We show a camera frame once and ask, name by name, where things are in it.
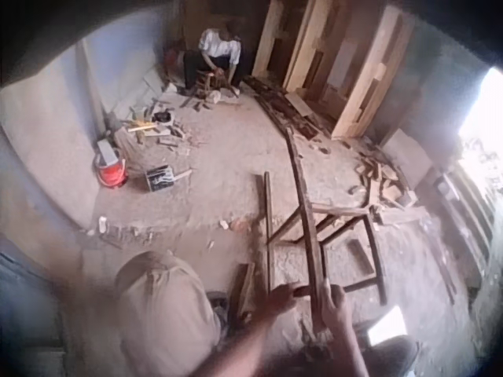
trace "white shirt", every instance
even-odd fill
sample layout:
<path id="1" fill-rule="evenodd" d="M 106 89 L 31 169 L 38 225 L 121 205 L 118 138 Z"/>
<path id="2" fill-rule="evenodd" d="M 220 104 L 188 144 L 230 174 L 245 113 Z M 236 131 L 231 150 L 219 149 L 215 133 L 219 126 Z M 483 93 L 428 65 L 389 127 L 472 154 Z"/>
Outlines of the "white shirt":
<path id="1" fill-rule="evenodd" d="M 229 57 L 229 63 L 238 65 L 241 44 L 238 41 L 222 41 L 218 29 L 207 29 L 201 35 L 199 49 L 209 57 Z"/>

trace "short sleeve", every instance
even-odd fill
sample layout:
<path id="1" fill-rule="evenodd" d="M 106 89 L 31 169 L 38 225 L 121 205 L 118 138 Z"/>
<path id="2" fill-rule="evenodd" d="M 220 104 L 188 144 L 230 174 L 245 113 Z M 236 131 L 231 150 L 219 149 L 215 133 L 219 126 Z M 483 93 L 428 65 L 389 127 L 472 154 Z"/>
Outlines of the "short sleeve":
<path id="1" fill-rule="evenodd" d="M 230 50 L 229 62 L 233 65 L 238 65 L 240 55 L 241 55 L 241 44 L 239 42 L 234 42 L 232 49 Z"/>
<path id="2" fill-rule="evenodd" d="M 210 49 L 211 43 L 211 30 L 207 29 L 201 35 L 201 39 L 199 40 L 199 49 L 201 51 L 208 51 Z"/>

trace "bucket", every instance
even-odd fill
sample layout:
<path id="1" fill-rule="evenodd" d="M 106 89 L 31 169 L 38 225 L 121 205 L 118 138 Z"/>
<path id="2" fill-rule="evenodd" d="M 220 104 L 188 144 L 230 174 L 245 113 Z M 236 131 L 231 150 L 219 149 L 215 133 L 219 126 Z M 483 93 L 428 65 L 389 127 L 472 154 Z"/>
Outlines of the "bucket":
<path id="1" fill-rule="evenodd" d="M 103 186 L 111 189 L 122 186 L 127 180 L 126 160 L 121 157 L 117 148 L 114 148 L 113 150 L 119 158 L 119 161 L 113 165 L 105 166 L 101 161 L 101 156 L 99 154 L 97 154 L 94 158 L 94 167 L 96 168 L 97 179 Z"/>

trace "concrete floor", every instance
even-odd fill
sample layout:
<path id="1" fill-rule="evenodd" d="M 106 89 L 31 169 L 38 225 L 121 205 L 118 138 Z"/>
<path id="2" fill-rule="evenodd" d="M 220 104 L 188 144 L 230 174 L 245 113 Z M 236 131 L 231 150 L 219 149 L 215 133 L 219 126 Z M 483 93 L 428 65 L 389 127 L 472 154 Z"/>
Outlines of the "concrete floor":
<path id="1" fill-rule="evenodd" d="M 229 291 L 237 265 L 251 261 L 254 253 L 264 248 L 265 171 L 271 175 L 275 229 L 297 207 L 285 141 L 255 100 L 245 94 L 239 105 L 217 104 L 211 111 L 196 112 L 191 107 L 178 109 L 184 98 L 176 94 L 165 93 L 162 99 L 171 103 L 168 107 L 176 108 L 177 120 L 189 140 L 180 143 L 177 152 L 152 143 L 145 152 L 148 160 L 152 167 L 169 163 L 175 173 L 188 168 L 194 172 L 173 187 L 154 193 L 130 181 L 120 189 L 102 189 L 99 194 L 95 216 L 104 215 L 110 225 L 121 229 L 123 246 L 119 250 L 90 237 L 83 252 L 83 279 L 88 288 L 81 293 L 99 305 L 76 306 L 82 310 L 79 317 L 85 318 L 78 326 L 102 336 L 78 351 L 86 365 L 83 368 L 94 375 L 127 374 L 118 348 L 110 289 L 118 269 L 131 256 L 147 250 L 171 250 L 193 266 L 209 291 Z M 338 206 L 363 204 L 363 194 L 347 193 L 359 183 L 354 172 L 357 145 L 350 150 L 322 136 L 311 142 L 298 136 L 296 142 L 311 200 Z M 328 148 L 330 154 L 320 152 L 319 146 Z M 221 220 L 246 220 L 249 230 L 224 230 Z M 137 236 L 131 227 L 138 229 Z M 298 231 L 293 229 L 290 236 Z M 468 375 L 477 365 L 475 328 L 468 312 L 468 295 L 449 248 L 447 265 L 457 287 L 454 306 L 418 224 L 380 226 L 376 234 L 389 304 L 386 308 L 379 305 L 374 287 L 349 294 L 354 322 L 374 319 L 398 305 L 408 332 L 421 344 L 416 375 Z M 334 241 L 328 261 L 333 283 L 350 284 L 365 276 L 347 247 L 353 238 L 359 238 L 369 253 L 364 229 L 357 227 L 344 240 Z M 275 265 L 276 284 L 307 281 L 302 248 L 276 247 Z M 302 305 L 302 317 L 308 315 L 307 307 Z"/>

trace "right hand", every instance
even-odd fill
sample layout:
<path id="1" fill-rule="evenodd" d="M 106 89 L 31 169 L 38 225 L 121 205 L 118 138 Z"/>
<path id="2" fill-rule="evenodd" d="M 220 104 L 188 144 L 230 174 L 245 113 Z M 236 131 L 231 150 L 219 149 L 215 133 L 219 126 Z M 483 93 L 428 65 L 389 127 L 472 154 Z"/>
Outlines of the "right hand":
<path id="1" fill-rule="evenodd" d="M 213 72 L 215 73 L 215 75 L 216 75 L 217 77 L 222 77 L 222 76 L 224 76 L 224 74 L 225 74 L 225 71 L 224 71 L 223 69 L 221 69 L 220 67 L 215 68 L 215 69 L 213 70 Z"/>
<path id="2" fill-rule="evenodd" d="M 351 305 L 344 289 L 336 285 L 332 292 L 328 279 L 321 287 L 321 318 L 334 336 L 353 328 Z"/>

